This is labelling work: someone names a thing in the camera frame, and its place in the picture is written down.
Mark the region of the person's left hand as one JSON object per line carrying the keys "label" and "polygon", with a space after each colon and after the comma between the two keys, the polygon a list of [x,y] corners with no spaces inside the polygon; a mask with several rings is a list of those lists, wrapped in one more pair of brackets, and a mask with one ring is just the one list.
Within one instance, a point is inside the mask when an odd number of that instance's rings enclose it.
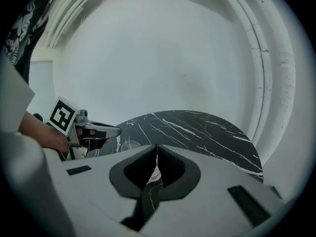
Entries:
{"label": "person's left hand", "polygon": [[87,128],[76,128],[77,137],[82,147],[93,151],[95,149],[101,149],[104,144],[107,143],[107,133]]}

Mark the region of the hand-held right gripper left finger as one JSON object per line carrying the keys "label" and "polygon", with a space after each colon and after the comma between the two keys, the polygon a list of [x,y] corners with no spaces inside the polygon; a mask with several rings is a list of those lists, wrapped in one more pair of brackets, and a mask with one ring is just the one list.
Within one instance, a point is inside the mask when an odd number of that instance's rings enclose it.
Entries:
{"label": "hand-held right gripper left finger", "polygon": [[147,183],[157,162],[157,147],[64,162],[70,181],[94,205],[123,224],[145,224],[155,212]]}

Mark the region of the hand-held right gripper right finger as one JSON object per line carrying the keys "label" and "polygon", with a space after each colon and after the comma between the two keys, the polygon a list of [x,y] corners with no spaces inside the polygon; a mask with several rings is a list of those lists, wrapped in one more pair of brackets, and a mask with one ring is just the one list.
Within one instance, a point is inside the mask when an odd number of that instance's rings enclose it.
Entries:
{"label": "hand-held right gripper right finger", "polygon": [[197,186],[183,199],[160,202],[140,234],[147,237],[237,237],[253,229],[228,189],[242,186],[270,214],[282,200],[267,186],[228,161],[168,146],[195,162]]}

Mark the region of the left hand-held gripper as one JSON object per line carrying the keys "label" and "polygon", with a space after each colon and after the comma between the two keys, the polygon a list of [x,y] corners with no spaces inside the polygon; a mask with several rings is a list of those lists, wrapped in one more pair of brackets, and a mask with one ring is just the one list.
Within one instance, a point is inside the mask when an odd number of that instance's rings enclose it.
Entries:
{"label": "left hand-held gripper", "polygon": [[49,115],[49,124],[62,136],[68,146],[67,160],[83,159],[83,139],[108,139],[121,135],[121,128],[96,121],[88,121],[83,110],[63,97],[58,97]]}

